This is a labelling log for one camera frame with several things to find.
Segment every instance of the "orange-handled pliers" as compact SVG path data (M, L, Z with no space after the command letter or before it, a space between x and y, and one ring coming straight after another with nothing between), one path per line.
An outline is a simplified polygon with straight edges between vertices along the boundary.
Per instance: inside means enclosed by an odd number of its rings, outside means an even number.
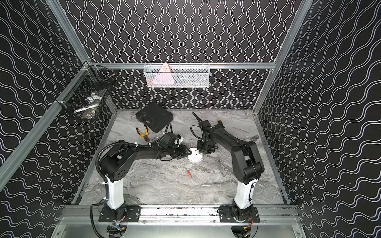
M144 140L148 143L149 142L149 138L148 138L148 127L146 124L144 124L144 127L146 128L146 134L143 134L139 131L139 128L136 128L136 131L138 132L138 134L144 138Z

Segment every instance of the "black patterned wall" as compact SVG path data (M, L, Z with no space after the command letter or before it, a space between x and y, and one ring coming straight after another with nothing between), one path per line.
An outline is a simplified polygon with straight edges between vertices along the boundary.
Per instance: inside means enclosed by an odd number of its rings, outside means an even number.
M0 165L81 62L44 0L0 1Z
M315 0L259 118L309 238L381 236L381 1Z
M166 109L251 110L268 69L211 70L207 88L149 88L142 70L121 70L111 96L119 109L155 102Z
M93 62L274 62L300 0L60 0Z
M81 66L44 0L0 1L0 161L5 162ZM83 180L111 113L55 118L0 191L1 238L49 238Z
M64 110L56 117L0 192L0 237L49 238L64 204L71 204L111 113L78 121Z

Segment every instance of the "mounting plate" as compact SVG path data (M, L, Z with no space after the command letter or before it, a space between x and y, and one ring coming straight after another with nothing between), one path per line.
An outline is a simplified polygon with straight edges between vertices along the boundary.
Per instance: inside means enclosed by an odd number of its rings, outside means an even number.
M231 215L231 214L233 214L231 205L220 206L218 209L222 210L222 214L220 214L220 216L219 216L220 222L236 222L234 217ZM258 209L254 206L251 206L250 215L253 218L253 223L259 222L259 216L257 214L258 214Z
M137 205L126 206L125 211L128 214L128 217L123 222L138 222L140 217L140 209L141 207ZM105 207L102 208L98 222L114 222L105 212Z

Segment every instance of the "gray marble table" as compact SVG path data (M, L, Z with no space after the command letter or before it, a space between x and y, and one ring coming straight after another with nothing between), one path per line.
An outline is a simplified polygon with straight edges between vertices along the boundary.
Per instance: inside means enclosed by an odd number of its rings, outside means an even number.
M135 128L143 128L135 111L119 111L107 144L118 140L144 144ZM189 127L197 125L195 112L212 125L221 119L226 130L242 140L259 135L251 111L242 110L171 110L173 132L184 137L184 144L195 147L197 139ZM150 132L150 139L158 136ZM265 172L255 186L253 204L283 204L273 171L261 140L257 140ZM92 204L105 197L102 179L94 170L80 204ZM237 179L232 170L230 153L220 147L215 153L205 155L203 161L191 163L187 158L171 161L138 160L124 178L123 193L127 204L231 204L237 189Z

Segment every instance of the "black tool case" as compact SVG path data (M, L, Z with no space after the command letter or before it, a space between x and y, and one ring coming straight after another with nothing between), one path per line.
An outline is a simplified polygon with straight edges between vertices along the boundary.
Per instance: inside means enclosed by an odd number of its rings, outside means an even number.
M150 102L135 115L139 121L146 124L155 133L158 133L173 120L172 113L153 102Z

